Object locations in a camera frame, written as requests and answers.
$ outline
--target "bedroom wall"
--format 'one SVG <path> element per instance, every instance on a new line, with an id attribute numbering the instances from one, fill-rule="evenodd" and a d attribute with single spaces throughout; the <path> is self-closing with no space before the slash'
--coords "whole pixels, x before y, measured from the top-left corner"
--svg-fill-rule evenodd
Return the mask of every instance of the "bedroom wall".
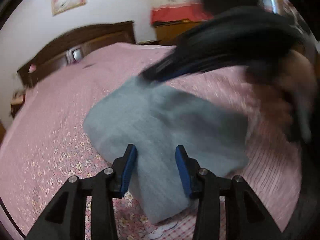
<path id="1" fill-rule="evenodd" d="M 133 20 L 137 41 L 153 40 L 151 0 L 87 0 L 87 4 L 52 16 L 51 0 L 23 0 L 0 30 L 0 119 L 8 127 L 10 100 L 21 88 L 17 69 L 49 41 L 76 27 Z"/>

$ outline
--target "bed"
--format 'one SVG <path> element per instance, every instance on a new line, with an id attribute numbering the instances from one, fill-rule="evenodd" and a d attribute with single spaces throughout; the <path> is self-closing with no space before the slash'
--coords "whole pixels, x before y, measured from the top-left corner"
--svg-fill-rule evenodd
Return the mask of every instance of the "bed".
<path id="1" fill-rule="evenodd" d="M 46 45 L 18 70 L 28 87 L 25 105 L 0 149 L 0 221 L 22 239 L 69 176 L 94 176 L 109 163 L 92 147 L 82 124 L 89 109 L 129 77 L 160 60 L 171 46 L 135 44 L 133 22 L 84 26 Z M 36 66 L 32 73 L 30 65 Z M 284 231 L 301 189 L 300 148 L 260 116 L 259 100 L 239 66 L 180 77 L 167 85 L 249 116 L 249 164 L 241 174 Z M 220 238 L 225 236 L 221 200 Z M 85 238 L 90 239 L 90 198 Z M 114 200 L 119 239 L 192 239 L 196 206 L 153 225 L 127 193 Z"/>

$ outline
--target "red cloth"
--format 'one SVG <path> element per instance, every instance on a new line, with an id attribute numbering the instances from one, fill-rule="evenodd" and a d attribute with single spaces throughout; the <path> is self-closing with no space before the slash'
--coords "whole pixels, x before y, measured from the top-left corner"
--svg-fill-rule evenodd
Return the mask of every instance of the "red cloth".
<path id="1" fill-rule="evenodd" d="M 151 23 L 172 22 L 188 19 L 192 22 L 209 20 L 212 16 L 205 13 L 202 9 L 202 4 L 185 3 L 179 5 L 164 5 L 158 8 L 153 8 L 151 12 Z"/>

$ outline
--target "headboard panel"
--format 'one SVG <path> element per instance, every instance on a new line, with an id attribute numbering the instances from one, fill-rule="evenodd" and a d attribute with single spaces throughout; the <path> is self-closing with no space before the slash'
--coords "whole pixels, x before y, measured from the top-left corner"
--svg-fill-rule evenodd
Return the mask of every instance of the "headboard panel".
<path id="1" fill-rule="evenodd" d="M 116 42 L 135 44 L 132 21 L 89 25 L 64 33 L 47 44 L 17 73 L 24 85 L 33 87 L 37 82 L 74 62 L 75 59 L 80 60 L 90 52 Z M 31 64 L 36 65 L 33 73 L 29 73 Z"/>

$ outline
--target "folded cloth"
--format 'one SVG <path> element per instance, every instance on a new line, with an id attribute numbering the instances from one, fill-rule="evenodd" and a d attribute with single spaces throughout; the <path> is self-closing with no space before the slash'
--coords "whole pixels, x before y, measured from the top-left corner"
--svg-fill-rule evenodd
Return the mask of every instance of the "folded cloth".
<path id="1" fill-rule="evenodd" d="M 92 145 L 108 162 L 123 155 L 133 143 L 137 166 L 129 191 L 151 223 L 157 223 L 191 205 L 184 195 L 175 148 L 217 176 L 244 167 L 248 119 L 209 101 L 167 85 L 146 85 L 129 79 L 98 102 L 84 120 Z"/>

